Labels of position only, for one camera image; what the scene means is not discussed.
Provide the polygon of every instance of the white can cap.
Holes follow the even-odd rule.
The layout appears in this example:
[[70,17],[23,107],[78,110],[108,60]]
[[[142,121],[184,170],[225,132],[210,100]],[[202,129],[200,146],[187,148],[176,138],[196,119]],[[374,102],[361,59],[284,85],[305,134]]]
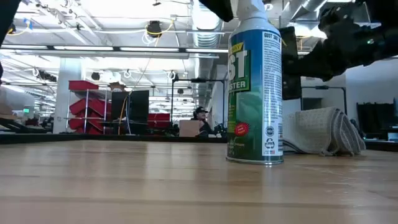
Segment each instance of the white can cap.
[[236,15],[240,21],[250,18],[268,19],[266,8],[261,0],[239,0]]

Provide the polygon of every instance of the wooden tabletop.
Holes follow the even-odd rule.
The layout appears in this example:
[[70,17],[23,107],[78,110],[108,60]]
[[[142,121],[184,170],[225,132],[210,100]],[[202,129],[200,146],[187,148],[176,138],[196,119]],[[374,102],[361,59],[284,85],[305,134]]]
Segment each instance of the wooden tabletop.
[[1,224],[397,223],[398,154],[226,162],[224,144],[0,146]]

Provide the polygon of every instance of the wooden table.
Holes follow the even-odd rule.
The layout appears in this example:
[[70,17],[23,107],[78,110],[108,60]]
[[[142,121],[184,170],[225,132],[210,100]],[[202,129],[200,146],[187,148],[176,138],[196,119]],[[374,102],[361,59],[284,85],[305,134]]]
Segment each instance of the wooden table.
[[397,223],[398,154],[226,162],[223,144],[0,146],[1,224]]

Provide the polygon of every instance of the person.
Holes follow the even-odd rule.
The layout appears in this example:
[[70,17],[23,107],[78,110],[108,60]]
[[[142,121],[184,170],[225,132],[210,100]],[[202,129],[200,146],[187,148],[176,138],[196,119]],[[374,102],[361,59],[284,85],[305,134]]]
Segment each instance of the person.
[[193,121],[199,121],[199,136],[208,136],[209,134],[213,134],[213,130],[211,129],[209,123],[206,121],[206,114],[208,112],[202,107],[199,106],[193,112]]

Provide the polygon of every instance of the ceiling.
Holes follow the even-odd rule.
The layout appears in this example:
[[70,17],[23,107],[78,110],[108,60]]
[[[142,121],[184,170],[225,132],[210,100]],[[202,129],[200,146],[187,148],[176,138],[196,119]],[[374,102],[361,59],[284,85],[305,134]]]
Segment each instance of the ceiling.
[[[195,43],[207,35],[216,36],[217,43],[211,47],[226,49],[228,37],[239,23],[237,19],[234,19],[229,23],[220,22],[220,26],[212,27],[215,24],[214,16],[208,12],[199,16],[193,13],[195,3],[192,4],[191,0],[24,0],[23,2],[14,19],[14,24],[17,27],[16,33],[22,34],[8,35],[3,43],[5,45],[189,48],[201,47],[200,41],[199,45]],[[271,1],[272,9],[267,14],[271,23],[277,27],[281,24],[280,16],[283,16],[283,11],[289,7],[287,3],[288,0]],[[160,21],[162,30],[166,30],[158,41],[146,34],[146,25],[149,21]],[[216,33],[202,33],[198,31],[198,28],[215,29]],[[308,36],[308,34],[306,37],[309,38],[298,40],[299,49],[310,50],[319,40],[318,37]],[[0,53],[5,71],[4,82],[17,85],[12,88],[27,91],[40,101],[55,100],[56,85],[32,86],[32,83],[44,83],[43,80],[35,76],[35,69],[44,70],[57,76],[60,58],[71,57],[70,55],[65,55],[63,52],[39,54],[12,50],[0,50]],[[145,86],[159,86],[154,89],[152,94],[164,97],[171,94],[170,74],[172,72],[178,73],[180,78],[202,76],[217,78],[215,67],[227,63],[225,54],[156,55],[144,53],[132,54],[128,57],[123,55],[82,55],[80,57],[86,68],[86,78],[91,82],[103,85],[110,80],[116,80],[127,86],[137,85],[143,89]],[[100,81],[91,79],[93,72],[102,74]],[[18,86],[18,83],[31,86]],[[192,111],[194,107],[206,106],[209,102],[212,85],[192,85],[189,82],[178,82],[176,85],[185,90],[181,96],[192,97],[193,102],[192,105],[182,108],[181,111]],[[159,108],[155,108],[158,104],[151,103],[151,109],[158,111]]]

